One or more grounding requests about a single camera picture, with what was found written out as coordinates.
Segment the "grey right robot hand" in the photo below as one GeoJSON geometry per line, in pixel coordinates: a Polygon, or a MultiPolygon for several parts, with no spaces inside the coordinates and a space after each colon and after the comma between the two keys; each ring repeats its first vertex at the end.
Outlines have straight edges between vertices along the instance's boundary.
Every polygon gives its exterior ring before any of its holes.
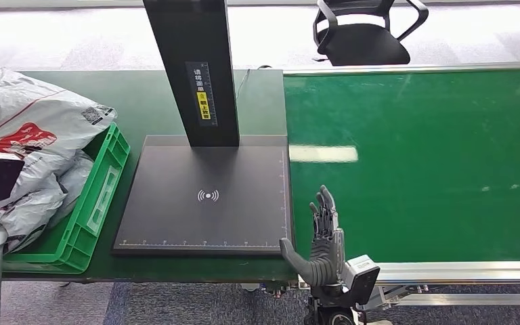
{"type": "Polygon", "coordinates": [[[309,259],[302,258],[289,239],[279,239],[282,257],[311,287],[338,283],[344,263],[344,234],[339,227],[333,195],[322,185],[316,193],[316,200],[317,204],[309,204],[313,217],[309,259]]]}

